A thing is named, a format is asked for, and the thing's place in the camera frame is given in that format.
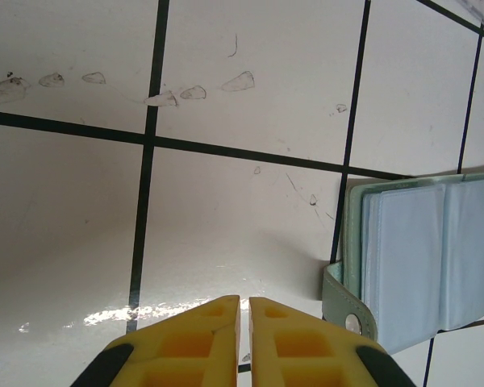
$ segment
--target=wallet strap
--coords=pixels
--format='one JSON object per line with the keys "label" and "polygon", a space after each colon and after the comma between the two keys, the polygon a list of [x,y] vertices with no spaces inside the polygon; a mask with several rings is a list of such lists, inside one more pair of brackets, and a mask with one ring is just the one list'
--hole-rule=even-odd
{"label": "wallet strap", "polygon": [[374,317],[368,307],[342,285],[342,272],[342,262],[330,264],[323,271],[323,317],[376,341]]}

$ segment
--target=yellow plastic object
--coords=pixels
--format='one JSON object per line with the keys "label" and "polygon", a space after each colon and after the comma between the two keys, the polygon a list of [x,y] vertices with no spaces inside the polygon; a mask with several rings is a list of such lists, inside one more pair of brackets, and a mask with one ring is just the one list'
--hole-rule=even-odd
{"label": "yellow plastic object", "polygon": [[225,296],[111,342],[134,346],[111,387],[235,387],[239,311]]}
{"label": "yellow plastic object", "polygon": [[376,386],[356,348],[377,343],[267,298],[249,298],[253,387]]}

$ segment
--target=dirt mark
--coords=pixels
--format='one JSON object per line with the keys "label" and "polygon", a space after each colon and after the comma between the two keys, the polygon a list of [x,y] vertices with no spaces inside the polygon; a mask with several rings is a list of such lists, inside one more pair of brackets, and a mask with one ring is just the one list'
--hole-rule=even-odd
{"label": "dirt mark", "polygon": [[207,91],[202,86],[197,85],[186,89],[179,96],[183,99],[205,99]]}
{"label": "dirt mark", "polygon": [[48,74],[41,77],[38,83],[44,87],[63,87],[65,79],[59,73]]}
{"label": "dirt mark", "polygon": [[348,108],[346,107],[345,104],[340,103],[339,105],[336,106],[336,109],[339,113],[342,113],[343,111],[346,111]]}
{"label": "dirt mark", "polygon": [[165,91],[164,93],[154,95],[152,97],[146,98],[144,104],[148,106],[177,106],[176,98],[171,91]]}
{"label": "dirt mark", "polygon": [[106,78],[100,72],[83,75],[82,80],[84,82],[95,83],[97,85],[105,85],[106,84]]}
{"label": "dirt mark", "polygon": [[30,87],[29,83],[19,77],[0,81],[0,104],[24,99],[28,87]]}
{"label": "dirt mark", "polygon": [[255,79],[250,71],[244,71],[238,77],[224,83],[221,89],[224,91],[241,91],[255,87]]}

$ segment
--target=green wallet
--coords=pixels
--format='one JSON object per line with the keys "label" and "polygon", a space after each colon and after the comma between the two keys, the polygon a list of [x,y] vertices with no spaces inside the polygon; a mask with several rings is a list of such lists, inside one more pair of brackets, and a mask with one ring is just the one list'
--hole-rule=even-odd
{"label": "green wallet", "polygon": [[325,319],[397,352],[484,315],[484,173],[349,181],[344,203]]}

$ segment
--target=black grout line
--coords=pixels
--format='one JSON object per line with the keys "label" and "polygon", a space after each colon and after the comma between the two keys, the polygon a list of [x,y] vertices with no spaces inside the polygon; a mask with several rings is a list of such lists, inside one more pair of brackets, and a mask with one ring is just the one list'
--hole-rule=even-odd
{"label": "black grout line", "polygon": [[251,371],[251,363],[239,364],[238,373]]}
{"label": "black grout line", "polygon": [[221,145],[212,145],[186,141],[183,139],[170,139],[156,136],[154,145],[157,148],[175,149],[207,155],[225,156],[235,159],[262,161],[264,163],[291,165],[306,169],[318,169],[321,171],[342,172],[340,164],[325,163],[323,161],[299,159],[297,157],[281,156],[272,153],[249,151],[247,149],[229,148]]}
{"label": "black grout line", "polygon": [[20,127],[35,131],[47,131],[62,135],[78,135],[91,139],[108,139],[130,144],[143,144],[144,135],[130,131],[117,131],[105,127],[92,127],[79,123],[64,123],[52,119],[38,119],[37,117],[27,117],[25,115],[10,114],[0,112],[0,125],[7,127]]}
{"label": "black grout line", "polygon": [[375,171],[373,169],[358,168],[358,167],[351,167],[351,166],[347,167],[345,170],[348,172],[348,175],[374,177],[375,179],[382,179],[382,180],[400,180],[400,179],[413,178],[413,176],[409,176],[409,175],[399,175],[397,173]]}
{"label": "black grout line", "polygon": [[371,0],[365,0],[364,12],[362,13],[362,25],[361,25],[361,37],[358,42],[357,52],[357,64],[355,66],[355,77],[353,78],[353,92],[352,92],[352,105],[349,109],[348,119],[348,134],[346,135],[346,148],[344,150],[344,162],[345,167],[349,166],[349,158],[352,152],[353,144],[353,130],[355,127],[355,118],[357,116],[357,102],[358,92],[361,88],[361,75],[362,64],[364,63],[364,49],[365,49],[365,37],[368,33],[368,21],[369,21],[369,9],[371,7]]}
{"label": "black grout line", "polygon": [[430,362],[432,360],[432,349],[434,348],[434,338],[430,339],[430,345],[428,346],[427,354],[427,366],[425,367],[425,378],[423,379],[423,387],[427,387],[428,373],[430,372]]}
{"label": "black grout line", "polygon": [[344,149],[345,170],[340,178],[339,201],[337,202],[336,223],[333,230],[332,254],[330,263],[336,262],[337,248],[339,247],[340,229],[342,227],[342,217],[344,209],[344,195],[346,192],[346,183],[348,182],[348,167],[353,145],[353,130],[355,128],[355,118],[357,116],[358,92],[361,87],[362,64],[364,62],[365,37],[368,32],[369,10],[371,0],[364,1],[364,12],[362,13],[361,36],[358,42],[357,64],[355,65],[355,77],[353,78],[352,105],[349,110],[348,133],[346,135],[346,146]]}
{"label": "black grout line", "polygon": [[346,185],[348,183],[348,174],[343,173],[340,177],[339,198],[337,201],[336,222],[333,226],[332,252],[330,254],[330,264],[337,261],[337,249],[339,248],[340,232],[342,230],[342,218],[344,214],[344,196],[346,194]]}
{"label": "black grout line", "polygon": [[475,80],[477,79],[478,60],[481,55],[481,47],[482,47],[482,35],[478,37],[477,51],[475,52],[474,70],[472,72],[471,84],[469,86],[468,106],[466,107],[465,128],[464,128],[464,131],[462,132],[461,151],[459,153],[459,164],[457,165],[457,174],[460,174],[462,171],[462,161],[464,160],[464,157],[465,157],[466,137],[468,136],[469,117],[471,115],[471,106],[472,106],[472,101],[474,99]]}
{"label": "black grout line", "polygon": [[[154,47],[152,50],[151,79],[148,96],[158,95],[163,72],[163,57],[165,54],[165,37],[169,19],[169,0],[158,1],[156,29],[154,32]],[[131,281],[129,285],[130,319],[127,321],[126,333],[136,331],[138,326],[138,307],[140,306],[140,287],[142,281],[142,267],[144,265],[145,233],[147,231],[148,202],[151,190],[152,161],[154,147],[152,138],[156,135],[158,108],[148,106],[145,119],[144,152],[140,171],[140,188],[138,192],[138,206],[136,208],[135,242],[132,253]]]}
{"label": "black grout line", "polygon": [[197,143],[184,139],[170,139],[168,137],[160,137],[158,135],[154,138],[154,146],[156,148],[174,149],[178,151],[202,153],[213,156],[224,156],[242,160],[261,161],[270,164],[290,165],[298,168],[317,169],[319,171],[336,173],[346,172],[347,174],[363,177],[374,177],[377,179],[385,180],[398,180],[409,177],[405,175],[399,175],[397,173],[375,171],[372,169],[358,167],[344,167],[341,164],[327,163],[324,161],[300,159],[298,157],[250,151],[248,149],[230,148],[224,147],[222,145]]}
{"label": "black grout line", "polygon": [[454,332],[454,331],[461,331],[463,329],[470,329],[470,328],[482,327],[482,326],[484,326],[484,320],[478,320],[478,321],[472,322],[471,324],[468,324],[468,325],[465,325],[463,327],[454,329],[452,331],[439,331],[439,332],[437,332],[437,334],[449,333],[449,332]]}
{"label": "black grout line", "polygon": [[428,8],[434,10],[438,14],[441,14],[443,16],[446,16],[447,18],[453,20],[454,22],[462,25],[463,27],[468,28],[469,30],[476,32],[480,36],[484,37],[484,30],[475,24],[469,22],[468,20],[464,20],[462,17],[455,15],[453,12],[450,12],[446,8],[443,8],[439,4],[434,3],[431,0],[416,0],[417,2],[420,2],[421,4],[427,6]]}

